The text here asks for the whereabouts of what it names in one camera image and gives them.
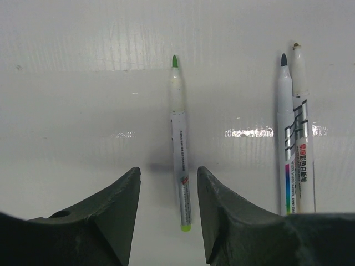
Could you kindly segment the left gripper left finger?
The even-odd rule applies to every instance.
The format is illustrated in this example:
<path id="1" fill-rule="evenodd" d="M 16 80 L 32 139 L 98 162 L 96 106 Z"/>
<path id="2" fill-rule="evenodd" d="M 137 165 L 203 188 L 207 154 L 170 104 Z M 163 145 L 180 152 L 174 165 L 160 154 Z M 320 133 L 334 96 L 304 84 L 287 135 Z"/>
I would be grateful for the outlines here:
<path id="1" fill-rule="evenodd" d="M 134 167 L 48 218 L 1 213 L 1 265 L 128 265 L 140 176 Z"/>

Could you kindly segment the green marker pen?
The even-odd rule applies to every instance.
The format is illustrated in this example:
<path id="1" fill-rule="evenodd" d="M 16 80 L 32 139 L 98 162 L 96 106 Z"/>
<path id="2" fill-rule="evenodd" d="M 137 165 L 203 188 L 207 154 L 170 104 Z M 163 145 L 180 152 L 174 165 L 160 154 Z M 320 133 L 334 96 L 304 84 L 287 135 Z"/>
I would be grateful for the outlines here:
<path id="1" fill-rule="evenodd" d="M 173 171 L 180 209 L 180 228 L 183 232 L 188 232 L 191 229 L 192 215 L 187 151 L 187 115 L 184 82 L 180 74 L 179 61 L 176 55 L 173 55 L 171 63 L 169 100 Z"/>

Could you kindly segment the blue marker pen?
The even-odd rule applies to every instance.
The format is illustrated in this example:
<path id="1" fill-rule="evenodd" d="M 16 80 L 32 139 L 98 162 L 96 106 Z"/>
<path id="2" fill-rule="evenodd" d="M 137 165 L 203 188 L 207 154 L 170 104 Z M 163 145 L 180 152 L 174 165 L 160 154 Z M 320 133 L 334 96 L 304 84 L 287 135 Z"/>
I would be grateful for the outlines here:
<path id="1" fill-rule="evenodd" d="M 277 133 L 281 214 L 283 216 L 297 211 L 295 114 L 292 93 L 292 78 L 287 57 L 286 54 L 282 54 L 277 80 Z"/>

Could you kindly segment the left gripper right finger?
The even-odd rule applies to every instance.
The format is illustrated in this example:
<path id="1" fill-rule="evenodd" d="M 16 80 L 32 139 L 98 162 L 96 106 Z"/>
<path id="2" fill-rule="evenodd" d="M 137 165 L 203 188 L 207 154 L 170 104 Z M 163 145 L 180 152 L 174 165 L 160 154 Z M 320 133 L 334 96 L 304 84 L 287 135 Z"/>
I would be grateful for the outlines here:
<path id="1" fill-rule="evenodd" d="M 354 214 L 280 216 L 197 171 L 208 265 L 353 265 Z"/>

